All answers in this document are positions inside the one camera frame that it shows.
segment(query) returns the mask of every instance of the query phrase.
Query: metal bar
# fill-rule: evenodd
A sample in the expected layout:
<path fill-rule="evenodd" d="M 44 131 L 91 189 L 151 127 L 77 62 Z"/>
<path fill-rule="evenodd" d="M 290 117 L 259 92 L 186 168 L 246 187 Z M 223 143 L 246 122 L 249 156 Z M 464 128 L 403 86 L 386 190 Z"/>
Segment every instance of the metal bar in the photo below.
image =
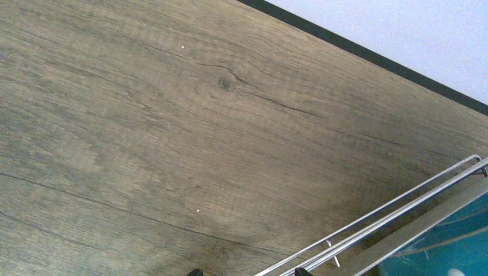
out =
<path fill-rule="evenodd" d="M 261 272 L 259 272 L 259 273 L 255 274 L 254 276 L 264 276 L 264 275 L 266 275 L 267 273 L 269 273 L 269 272 L 271 272 L 271 271 L 273 271 L 273 270 L 277 269 L 278 267 L 280 267 L 280 266 L 284 265 L 285 263 L 289 262 L 290 260 L 293 260 L 293 259 L 295 259 L 296 257 L 300 256 L 301 254 L 303 254 L 303 253 L 304 253 L 304 252 L 306 252 L 307 250 L 309 250 L 309 249 L 311 249 L 311 248 L 313 248 L 313 247 L 315 247 L 315 246 L 317 246 L 317 245 L 319 245 L 319 244 L 321 244 L 321 243 L 323 243 L 323 242 L 325 242 L 325 241 L 329 240 L 330 238 L 334 237 L 335 235 L 337 235 L 337 234 L 339 234 L 339 233 L 343 232 L 344 230 L 346 230 L 346 229 L 350 228 L 351 226 L 353 226 L 353 225 L 357 224 L 358 222 L 365 220 L 366 218 L 368 218 L 368 217 L 370 217 L 371 215 L 373 215 L 373 214 L 375 214 L 375 213 L 379 212 L 380 210 L 382 210 L 382 209 L 384 209 L 384 208 L 386 208 L 386 207 L 390 206 L 391 204 L 393 204 L 394 202 L 396 202 L 396 201 L 400 200 L 401 198 L 405 197 L 406 195 L 408 195 L 408 194 L 410 194 L 410 193 L 414 192 L 415 190 L 418 190 L 419 188 L 421 188 L 421 187 L 425 186 L 427 183 L 429 183 L 429 182 L 431 182 L 431 181 L 433 181 L 433 180 L 435 180 L 435 179 L 437 179 L 437 178 L 441 177 L 442 175 L 444 175 L 444 174 L 446 174 L 446 173 L 448 173 L 448 172 L 450 172 L 450 171 L 452 171 L 452 170 L 454 170 L 454 169 L 456 169 L 456 168 L 460 167 L 461 165 L 463 165 L 463 164 L 465 164 L 465 163 L 467 163 L 467 162 L 469 162 L 469 161 L 471 161 L 471 160 L 473 160 L 473 159 L 476 159 L 477 161 L 481 161 L 481 157 L 480 157 L 479 155 L 476 155 L 476 154 L 473 154 L 473 155 L 471 155 L 470 157 L 465 158 L 464 160 L 462 160 L 462 161 L 460 161 L 460 162 L 458 162 L 458 163 L 454 164 L 453 166 L 451 166 L 451 167 L 449 167 L 449 168 L 445 169 L 444 171 L 442 171 L 442 172 L 440 172 L 440 173 L 438 173 L 438 174 L 434 175 L 433 177 L 431 177 L 431 178 L 427 179 L 426 181 L 424 181 L 424 182 L 420 183 L 420 184 L 419 184 L 419 185 L 417 185 L 416 187 L 413 187 L 412 189 L 410 189 L 410 190 L 406 191 L 405 193 L 403 193 L 403 194 L 401 194 L 401 195 L 399 195 L 399 196 L 395 197 L 394 199 L 392 199 L 392 200 L 390 200 L 389 202 L 387 202 L 387 203 L 383 204 L 382 206 L 380 206 L 380 207 L 376 208 L 375 210 L 373 210 L 373 211 L 371 211 L 371 212 L 369 212 L 369 213 L 365 214 L 364 216 L 362 216 L 362 217 L 358 218 L 357 220 L 355 220 L 355 221 L 351 222 L 350 224 L 348 224 L 348 225 L 346 225 L 346 226 L 342 227 L 341 229 L 339 229 L 339 230 L 337 230 L 337 231 L 333 232 L 332 234 L 327 235 L 326 237 L 322 238 L 321 240 L 318 240 L 317 242 L 315 242 L 315 243 L 313 243 L 313 244 L 311 244 L 311 245 L 309 245 L 309 246 L 305 247 L 304 249 L 302 249 L 302 250 L 300 250 L 300 251 L 298 251 L 298 252 L 294 253 L 293 255 L 291 255 L 291 256 L 289 256 L 289 257 L 287 257 L 287 258 L 285 258 L 285 259 L 283 259 L 283 260 L 281 260 L 281 261 L 279 261 L 279 262 L 277 262 L 277 263 L 275 263 L 275 264 L 273 264 L 273 265 L 271 265 L 271 266 L 267 267 L 265 270 L 262 270 Z"/>
<path fill-rule="evenodd" d="M 332 242 L 330 240 L 327 240 L 327 244 L 329 245 L 329 247 L 332 247 Z M 334 260 L 337 267 L 340 267 L 341 265 L 339 264 L 339 259 L 337 259 L 337 256 L 334 256 Z"/>
<path fill-rule="evenodd" d="M 367 226 L 366 228 L 356 232 L 355 234 L 353 234 L 353 235 L 347 237 L 346 239 L 340 241 L 336 245 L 320 252 L 319 254 L 313 256 L 312 258 L 302 262 L 301 264 L 299 264 L 296 267 L 303 267 L 304 269 L 306 269 L 308 271 L 313 270 L 314 268 L 323 264 L 324 262 L 326 262 L 327 260 L 329 260 L 333 256 L 336 256 L 337 254 L 343 252 L 348 247 L 352 246 L 353 244 L 355 244 L 356 242 L 358 242 L 362 238 L 366 237 L 367 235 L 369 235 L 373 231 L 375 231 L 378 228 L 389 223 L 391 220 L 399 217 L 400 215 L 404 214 L 408 210 L 410 210 L 410 209 L 414 208 L 415 206 L 419 205 L 420 203 L 424 202 L 428 198 L 436 195 L 437 193 L 441 192 L 442 190 L 446 189 L 447 187 L 449 187 L 449 186 L 461 181 L 462 179 L 468 177 L 469 175 L 471 175 L 475 171 L 479 170 L 480 168 L 485 167 L 487 164 L 488 164 L 488 158 L 481 160 L 480 162 L 478 162 L 477 164 L 468 168 L 467 170 L 461 172 L 460 174 L 454 176 L 450 180 L 444 182 L 443 184 L 441 184 L 437 188 L 425 193 L 421 197 L 419 197 L 419 198 L 415 199 L 414 201 L 402 206 L 401 208 L 392 212 L 391 214 L 387 215 L 386 217 L 381 218 L 380 220 L 376 221 L 375 223 L 373 223 L 373 224 Z M 286 272 L 284 272 L 282 274 L 280 274 L 280 276 L 291 276 L 291 275 L 293 275 L 294 269 L 295 269 L 295 267 L 290 269 L 290 270 L 287 270 Z"/>
<path fill-rule="evenodd" d="M 481 172 L 483 173 L 483 175 L 484 175 L 485 177 L 488 177 L 488 172 L 486 171 L 486 168 L 485 168 L 485 167 L 482 167 L 482 168 L 481 168 Z"/>
<path fill-rule="evenodd" d="M 387 236 L 374 246 L 355 256 L 346 265 L 332 271 L 330 276 L 363 275 L 380 262 L 433 228 L 450 215 L 488 193 L 488 178 L 446 200 L 439 206 Z"/>

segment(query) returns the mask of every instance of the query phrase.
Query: wooden tabletop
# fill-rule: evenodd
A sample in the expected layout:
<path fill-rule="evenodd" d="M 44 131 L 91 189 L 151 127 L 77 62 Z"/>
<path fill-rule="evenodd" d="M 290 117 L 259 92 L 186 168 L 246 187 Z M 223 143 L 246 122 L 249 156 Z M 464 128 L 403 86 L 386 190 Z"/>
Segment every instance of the wooden tabletop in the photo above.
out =
<path fill-rule="evenodd" d="M 2 275 L 250 275 L 488 154 L 485 116 L 237 1 L 0 3 Z"/>

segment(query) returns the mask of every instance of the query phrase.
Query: metal rack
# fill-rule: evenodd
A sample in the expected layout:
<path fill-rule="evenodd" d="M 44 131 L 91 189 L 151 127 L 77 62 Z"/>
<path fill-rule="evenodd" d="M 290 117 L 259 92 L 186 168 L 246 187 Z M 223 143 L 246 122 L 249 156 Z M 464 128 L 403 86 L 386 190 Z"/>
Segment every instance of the metal rack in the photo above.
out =
<path fill-rule="evenodd" d="M 432 181 L 442 177 L 443 175 L 446 175 L 447 173 L 452 172 L 453 170 L 461 167 L 462 165 L 465 165 L 469 162 L 472 162 L 473 160 L 476 161 L 474 165 L 469 167 L 468 169 L 462 171 L 461 173 L 456 174 L 454 177 L 451 179 L 445 181 L 444 183 L 438 185 L 437 187 L 433 188 L 432 190 L 429 190 L 425 194 L 421 195 L 420 197 L 412 200 L 411 202 L 404 204 L 397 210 L 391 212 L 390 214 L 376 220 L 374 223 L 370 224 L 369 226 L 364 227 L 363 229 L 357 231 L 356 233 L 348 236 L 344 240 L 339 241 L 336 244 L 331 243 L 331 239 L 334 237 L 337 237 L 339 234 L 343 233 L 344 231 L 350 229 L 351 227 L 354 227 L 357 225 L 359 222 L 364 221 L 371 216 L 377 214 L 377 212 L 383 210 L 384 208 L 392 205 L 395 202 L 398 202 L 402 198 L 406 197 L 407 195 L 410 195 L 414 191 L 420 189 L 421 187 L 424 187 L 425 185 L 431 183 Z M 309 250 L 313 249 L 314 247 L 322 244 L 322 243 L 327 243 L 329 245 L 329 248 L 326 250 L 323 250 L 322 252 L 314 255 L 313 257 L 303 261 L 297 266 L 291 267 L 290 269 L 286 270 L 285 272 L 279 274 L 279 276 L 290 276 L 290 275 L 298 275 L 298 276 L 308 276 L 312 275 L 310 273 L 311 270 L 317 268 L 318 266 L 322 265 L 323 263 L 327 262 L 330 259 L 334 259 L 335 263 L 337 265 L 337 272 L 336 270 L 333 271 L 334 275 L 361 275 L 362 273 L 366 272 L 373 266 L 377 265 L 380 263 L 382 260 L 384 260 L 386 257 L 390 256 L 393 254 L 396 250 L 400 249 L 402 246 L 404 246 L 407 242 L 412 241 L 413 238 L 419 236 L 420 234 L 424 233 L 425 231 L 431 229 L 431 227 L 435 226 L 439 221 L 442 219 L 446 218 L 450 214 L 453 214 L 463 206 L 466 206 L 470 202 L 473 202 L 480 196 L 482 196 L 485 193 L 488 193 L 488 173 L 486 171 L 486 167 L 488 166 L 488 158 L 482 159 L 479 155 L 471 155 L 468 158 L 465 158 L 464 160 L 458 162 L 457 164 L 454 164 L 453 166 L 445 169 L 444 171 L 436 174 L 435 176 L 427 179 L 426 181 L 420 183 L 416 187 L 408 190 L 407 192 L 397 196 L 396 198 L 390 200 L 389 202 L 383 204 L 382 206 L 376 208 L 375 210 L 367 213 L 366 215 L 358 218 L 357 220 L 351 222 L 350 224 L 342 227 L 341 229 L 325 236 L 321 240 L 318 240 L 317 242 L 310 244 L 309 246 L 303 248 L 302 250 L 290 255 L 289 257 L 286 257 L 285 259 L 269 266 L 265 270 L 260 271 L 257 274 L 254 274 L 254 276 L 265 276 L 270 274 L 271 272 L 275 271 L 278 268 L 283 269 L 284 265 L 286 265 L 288 262 L 291 260 L 297 258 L 298 256 L 301 256 L 305 252 L 309 252 Z M 356 260 L 353 260 L 352 264 L 348 263 L 345 266 L 341 266 L 339 263 L 339 260 L 337 258 L 337 255 L 340 254 L 341 252 L 347 250 L 350 248 L 352 245 L 356 244 L 360 240 L 364 239 L 365 237 L 369 236 L 371 233 L 375 232 L 382 226 L 388 224 L 392 220 L 397 219 L 399 216 L 405 214 L 409 210 L 415 208 L 419 204 L 425 202 L 426 200 L 438 195 L 440 192 L 443 190 L 451 187 L 452 185 L 466 179 L 470 175 L 473 174 L 482 174 L 485 176 L 485 181 L 480 182 L 477 185 L 474 185 L 467 191 L 464 191 L 455 197 L 451 198 L 450 200 L 444 202 L 442 205 L 443 206 L 438 206 L 434 208 L 433 210 L 429 211 L 428 214 L 425 214 L 421 216 L 420 218 L 416 219 L 413 223 L 410 223 L 409 225 L 406 226 L 405 229 L 400 229 L 399 231 L 396 231 L 392 235 L 388 236 L 384 240 L 380 241 L 377 245 L 367 249 L 366 251 L 368 252 L 363 252 L 356 258 Z M 189 276 L 203 276 L 203 271 L 201 270 L 194 270 Z"/>

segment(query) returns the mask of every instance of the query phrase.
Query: white speck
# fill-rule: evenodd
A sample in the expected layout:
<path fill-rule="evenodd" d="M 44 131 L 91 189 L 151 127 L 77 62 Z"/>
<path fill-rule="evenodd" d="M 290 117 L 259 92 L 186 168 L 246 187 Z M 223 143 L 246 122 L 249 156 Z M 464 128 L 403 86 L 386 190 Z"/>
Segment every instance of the white speck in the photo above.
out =
<path fill-rule="evenodd" d="M 462 273 L 459 269 L 449 269 L 447 271 L 448 276 L 464 276 L 464 273 Z"/>

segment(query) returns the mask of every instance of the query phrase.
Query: chrome rail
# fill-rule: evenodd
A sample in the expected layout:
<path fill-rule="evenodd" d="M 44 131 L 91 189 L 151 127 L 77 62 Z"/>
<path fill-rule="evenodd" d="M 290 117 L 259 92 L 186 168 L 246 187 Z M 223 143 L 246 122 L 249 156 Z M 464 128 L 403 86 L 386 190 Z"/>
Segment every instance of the chrome rail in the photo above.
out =
<path fill-rule="evenodd" d="M 430 190 L 429 192 L 425 193 L 424 195 L 418 197 L 417 199 L 413 200 L 412 202 L 409 202 L 408 204 L 402 206 L 401 208 L 397 209 L 396 211 L 386 215 L 385 217 L 381 218 L 380 220 L 374 222 L 373 224 L 363 228 L 362 230 L 354 233 L 353 235 L 347 237 L 346 239 L 336 243 L 335 245 L 331 245 L 330 243 L 330 239 L 332 237 L 335 237 L 337 236 L 338 234 L 342 233 L 343 231 L 349 229 L 350 227 L 356 225 L 357 223 L 371 217 L 372 215 L 376 214 L 377 212 L 383 210 L 384 208 L 390 206 L 391 204 L 397 202 L 398 200 L 402 199 L 403 197 L 411 194 L 412 192 L 418 190 L 419 188 L 425 186 L 426 184 L 434 181 L 435 179 L 455 170 L 456 168 L 459 168 L 460 166 L 468 163 L 469 161 L 472 161 L 472 160 L 476 160 L 477 163 L 474 164 L 473 166 L 471 166 L 470 168 L 464 170 L 463 172 L 461 172 L 460 174 L 457 174 L 455 175 L 454 177 L 452 177 L 451 179 L 449 179 L 448 181 L 442 183 L 441 185 L 439 185 L 438 187 Z M 264 276 L 264 275 L 267 275 L 268 273 L 270 273 L 271 271 L 274 271 L 275 269 L 279 268 L 279 267 L 282 267 L 284 264 L 288 263 L 290 260 L 293 260 L 295 259 L 296 257 L 302 255 L 303 253 L 307 252 L 308 250 L 312 249 L 313 247 L 319 245 L 319 244 L 322 244 L 323 242 L 327 242 L 328 245 L 329 245 L 329 248 L 316 254 L 315 256 L 313 256 L 312 258 L 310 259 L 307 259 L 305 260 L 304 262 L 302 262 L 301 264 L 297 265 L 297 266 L 294 266 L 293 268 L 287 270 L 286 272 L 284 273 L 281 273 L 280 276 L 290 276 L 290 275 L 293 275 L 294 272 L 295 272 L 295 269 L 296 268 L 303 268 L 303 269 L 306 269 L 307 271 L 310 271 L 310 270 L 313 270 L 315 268 L 317 268 L 318 266 L 320 266 L 321 264 L 325 263 L 326 261 L 328 261 L 329 259 L 331 258 L 334 258 L 335 261 L 336 261 L 336 264 L 337 266 L 339 266 L 339 262 L 338 262 L 338 259 L 337 259 L 337 255 L 341 252 L 343 252 L 344 250 L 348 249 L 350 246 L 354 245 L 355 243 L 357 243 L 358 241 L 360 241 L 361 239 L 365 238 L 366 236 L 368 236 L 369 234 L 371 234 L 372 232 L 374 232 L 375 230 L 379 229 L 380 227 L 386 225 L 387 223 L 391 222 L 392 220 L 398 218 L 399 216 L 401 216 L 402 214 L 406 213 L 407 211 L 415 208 L 417 205 L 423 203 L 424 201 L 426 201 L 427 199 L 435 196 L 436 194 L 440 193 L 441 191 L 447 189 L 448 187 L 462 181 L 464 178 L 467 178 L 468 176 L 472 175 L 473 173 L 481 170 L 481 173 L 485 176 L 485 177 L 488 177 L 488 173 L 486 171 L 486 166 L 488 165 L 488 158 L 487 159 L 481 159 L 481 157 L 479 155 L 471 155 L 469 156 L 468 158 L 465 158 L 464 160 L 454 164 L 453 166 L 445 169 L 444 171 L 436 174 L 435 176 L 427 179 L 426 181 L 420 183 L 419 185 L 417 185 L 416 187 L 413 187 L 412 189 L 406 191 L 405 193 L 395 197 L 394 199 L 390 200 L 389 202 L 383 204 L 382 206 L 376 208 L 375 210 L 365 214 L 364 216 L 358 218 L 357 220 L 351 222 L 350 224 L 342 227 L 341 229 L 333 232 L 332 234 L 329 234 L 327 235 L 326 237 L 322 238 L 321 240 L 318 240 L 317 242 L 303 248 L 302 250 L 292 254 L 291 256 L 269 266 L 268 268 L 266 268 L 265 270 L 262 270 L 260 271 L 259 273 L 255 274 L 254 276 Z"/>

